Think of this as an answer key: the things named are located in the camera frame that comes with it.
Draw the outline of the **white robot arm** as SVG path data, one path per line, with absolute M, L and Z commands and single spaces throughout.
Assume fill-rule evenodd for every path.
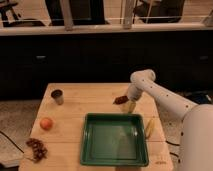
M 197 104 L 155 83 L 151 69 L 133 72 L 126 95 L 138 101 L 143 92 L 182 120 L 178 171 L 213 171 L 213 105 Z

